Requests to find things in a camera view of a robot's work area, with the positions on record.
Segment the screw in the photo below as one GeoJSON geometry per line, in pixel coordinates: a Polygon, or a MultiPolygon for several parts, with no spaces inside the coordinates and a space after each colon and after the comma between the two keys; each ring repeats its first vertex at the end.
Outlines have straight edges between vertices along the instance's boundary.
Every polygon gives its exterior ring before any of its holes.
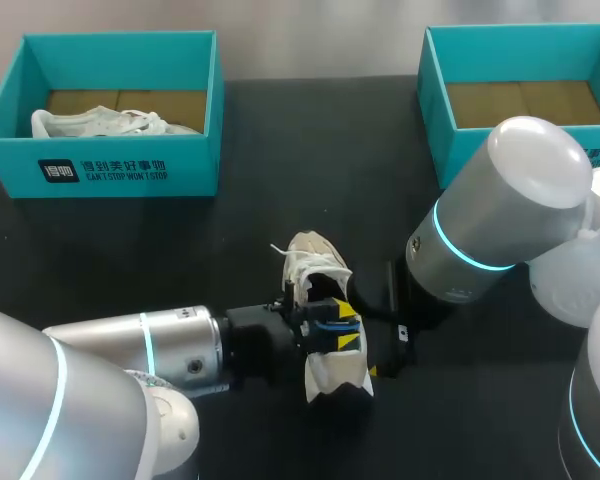
{"type": "Polygon", "coordinates": [[[202,370],[202,360],[193,360],[191,363],[189,363],[187,370],[189,370],[189,373],[193,374],[200,373],[202,370]]]}
{"type": "Polygon", "coordinates": [[[420,237],[414,237],[413,240],[411,240],[411,252],[416,254],[418,250],[420,250],[420,237]]]}

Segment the white sneaker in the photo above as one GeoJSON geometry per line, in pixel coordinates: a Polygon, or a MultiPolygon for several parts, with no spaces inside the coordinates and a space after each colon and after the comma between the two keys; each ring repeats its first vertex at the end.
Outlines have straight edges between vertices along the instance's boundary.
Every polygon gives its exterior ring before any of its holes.
{"type": "MultiPolygon", "coordinates": [[[[282,286],[290,280],[294,284],[294,298],[299,305],[307,303],[309,289],[312,287],[309,276],[325,275],[337,282],[342,296],[346,296],[347,282],[351,270],[335,249],[324,237],[316,232],[298,233],[284,252],[272,245],[279,253],[285,255],[282,286]]],[[[351,384],[362,388],[373,396],[371,377],[367,367],[367,338],[360,321],[360,348],[327,354],[312,353],[305,362],[305,390],[307,402],[312,402],[320,393],[329,395],[341,385],[351,384]]]]}
{"type": "Polygon", "coordinates": [[[138,110],[116,112],[99,106],[80,115],[53,115],[36,110],[31,115],[33,138],[109,137],[121,135],[187,135],[195,130],[169,125],[157,113],[138,110]]]}

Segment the white wall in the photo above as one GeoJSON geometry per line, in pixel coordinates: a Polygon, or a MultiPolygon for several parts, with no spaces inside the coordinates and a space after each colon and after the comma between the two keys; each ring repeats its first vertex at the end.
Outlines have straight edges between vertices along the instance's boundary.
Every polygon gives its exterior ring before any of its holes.
{"type": "Polygon", "coordinates": [[[0,0],[0,78],[24,32],[216,29],[227,78],[289,78],[414,73],[427,25],[543,21],[600,0],[0,0]]]}

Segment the black logo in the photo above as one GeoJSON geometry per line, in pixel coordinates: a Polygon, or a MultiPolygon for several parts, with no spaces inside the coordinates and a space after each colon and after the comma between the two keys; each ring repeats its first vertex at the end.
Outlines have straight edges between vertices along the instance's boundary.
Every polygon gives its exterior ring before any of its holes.
{"type": "Polygon", "coordinates": [[[38,160],[44,178],[49,183],[76,183],[79,182],[76,169],[71,160],[38,160]]]}

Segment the open box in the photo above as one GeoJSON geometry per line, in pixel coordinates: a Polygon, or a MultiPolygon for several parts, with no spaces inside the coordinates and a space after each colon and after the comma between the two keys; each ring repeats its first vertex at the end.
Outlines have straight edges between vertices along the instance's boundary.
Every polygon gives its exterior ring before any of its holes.
{"type": "Polygon", "coordinates": [[[26,35],[0,85],[0,180],[14,198],[215,195],[223,103],[215,32],[26,35]],[[180,111],[197,92],[200,134],[31,138],[31,114],[76,91],[180,111]]]}
{"type": "Polygon", "coordinates": [[[516,115],[562,126],[600,166],[600,24],[429,27],[418,97],[441,187],[516,115]]]}

